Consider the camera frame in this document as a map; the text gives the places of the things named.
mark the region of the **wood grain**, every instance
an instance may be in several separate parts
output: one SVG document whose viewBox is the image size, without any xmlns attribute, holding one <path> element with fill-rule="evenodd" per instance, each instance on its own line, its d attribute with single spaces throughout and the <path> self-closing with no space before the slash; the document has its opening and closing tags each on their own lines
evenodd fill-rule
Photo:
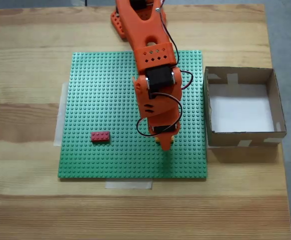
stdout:
<svg viewBox="0 0 291 240">
<path fill-rule="evenodd" d="M 284 197 L 0 195 L 0 239 L 289 239 Z"/>
<path fill-rule="evenodd" d="M 208 178 L 60 181 L 53 146 L 72 52 L 129 51 L 113 7 L 0 10 L 0 239 L 291 239 L 281 145 L 207 151 Z M 264 6 L 165 6 L 205 66 L 271 67 Z"/>
</svg>

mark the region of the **tape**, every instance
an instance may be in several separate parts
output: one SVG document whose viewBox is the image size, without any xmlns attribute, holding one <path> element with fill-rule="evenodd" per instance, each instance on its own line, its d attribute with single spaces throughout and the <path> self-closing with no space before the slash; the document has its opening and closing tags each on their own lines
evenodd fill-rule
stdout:
<svg viewBox="0 0 291 240">
<path fill-rule="evenodd" d="M 252 142 L 252 140 L 241 140 L 238 143 L 238 147 L 249 147 L 250 143 Z"/>
<path fill-rule="evenodd" d="M 238 74 L 237 73 L 228 73 L 226 75 L 226 79 L 227 79 L 227 84 L 238 84 L 239 80 L 238 80 Z"/>
<path fill-rule="evenodd" d="M 277 122 L 277 123 L 275 124 L 275 128 L 276 128 L 276 131 L 277 131 L 277 132 L 281 132 L 281 125 L 280 125 L 280 122 Z"/>
<path fill-rule="evenodd" d="M 208 73 L 207 74 L 207 79 L 221 79 L 221 77 L 219 77 L 215 73 Z"/>
<path fill-rule="evenodd" d="M 152 178 L 107 178 L 106 189 L 152 189 Z"/>
<path fill-rule="evenodd" d="M 62 143 L 62 135 L 64 132 L 64 125 L 65 125 L 68 89 L 69 89 L 69 82 L 64 82 L 62 84 L 62 89 L 61 89 L 59 110 L 57 112 L 53 146 L 60 147 Z"/>
<path fill-rule="evenodd" d="M 263 140 L 264 143 L 281 143 L 282 138 L 269 137 Z"/>
<path fill-rule="evenodd" d="M 86 5 L 86 1 L 84 1 L 84 0 L 71 0 L 71 4 L 74 7 L 84 7 Z"/>
</svg>

